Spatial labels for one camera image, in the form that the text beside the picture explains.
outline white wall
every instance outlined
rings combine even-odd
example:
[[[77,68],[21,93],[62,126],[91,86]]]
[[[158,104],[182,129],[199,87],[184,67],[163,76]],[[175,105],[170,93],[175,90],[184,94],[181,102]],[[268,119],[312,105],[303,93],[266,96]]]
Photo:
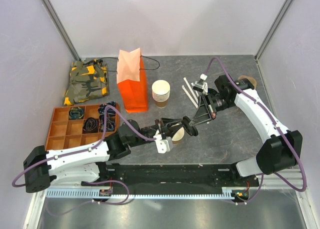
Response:
[[[0,19],[0,227],[18,229],[31,195],[11,183],[46,141],[72,58],[40,0],[0,0]]]
[[[279,119],[303,136],[302,162],[320,212],[320,4],[295,0],[260,64]]]
[[[285,0],[51,0],[81,57],[255,54]]]

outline gray stone tabletop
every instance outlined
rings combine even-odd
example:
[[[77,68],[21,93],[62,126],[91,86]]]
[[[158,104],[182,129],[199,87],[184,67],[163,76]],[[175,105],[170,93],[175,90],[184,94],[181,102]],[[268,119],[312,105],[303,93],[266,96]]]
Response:
[[[110,95],[100,99],[89,100],[81,104],[100,104],[116,101],[126,119],[138,122],[140,128],[154,125],[159,118],[192,118],[196,112],[182,89],[184,77],[189,83],[195,82],[206,70],[212,56],[153,56],[160,62],[160,68],[147,71],[148,111],[127,113],[116,83],[116,73],[109,72]],[[237,79],[241,75],[253,77],[257,81],[257,91],[262,101],[269,106],[265,89],[253,55],[226,55],[220,57],[229,74]],[[106,59],[109,70],[116,70],[117,61]],[[143,59],[145,68],[154,68],[157,63]],[[206,82],[209,88],[216,88],[215,79],[223,74],[217,61],[211,65]],[[156,80],[170,83],[170,98],[165,108],[158,108],[152,98],[151,86]],[[199,135],[184,135],[182,142],[165,154],[159,154],[155,143],[131,148],[131,154],[114,160],[121,164],[230,164],[252,156],[262,146],[262,141],[246,115],[236,106],[218,112],[214,121],[197,127]]]

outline wooden tray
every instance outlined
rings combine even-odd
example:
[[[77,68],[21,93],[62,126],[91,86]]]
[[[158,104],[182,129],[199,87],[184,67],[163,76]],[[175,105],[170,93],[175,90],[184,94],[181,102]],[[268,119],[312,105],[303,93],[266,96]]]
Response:
[[[99,106],[100,104],[74,105],[54,108],[45,144],[45,150],[63,150],[87,145],[100,140],[103,134],[102,132],[83,133],[82,130],[87,118],[99,119]],[[69,110],[70,108],[76,107],[84,109],[84,117],[83,119],[70,120]],[[115,122],[115,129],[114,131],[107,131],[105,133],[106,137],[115,133],[120,124],[119,116],[117,114],[110,119]]]

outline orange bag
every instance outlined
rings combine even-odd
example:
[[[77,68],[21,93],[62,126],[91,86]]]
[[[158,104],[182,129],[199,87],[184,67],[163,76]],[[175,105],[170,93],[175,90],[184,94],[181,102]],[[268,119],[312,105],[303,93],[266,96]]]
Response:
[[[116,83],[128,113],[148,111],[147,76],[140,48],[131,52],[120,50]]]

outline camouflage cloth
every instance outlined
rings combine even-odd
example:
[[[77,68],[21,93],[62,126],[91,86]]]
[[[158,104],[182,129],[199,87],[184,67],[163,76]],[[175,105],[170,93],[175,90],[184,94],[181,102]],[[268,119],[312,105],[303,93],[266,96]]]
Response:
[[[83,103],[109,94],[107,66],[97,60],[74,61],[70,68],[70,81],[64,95],[65,106]]]

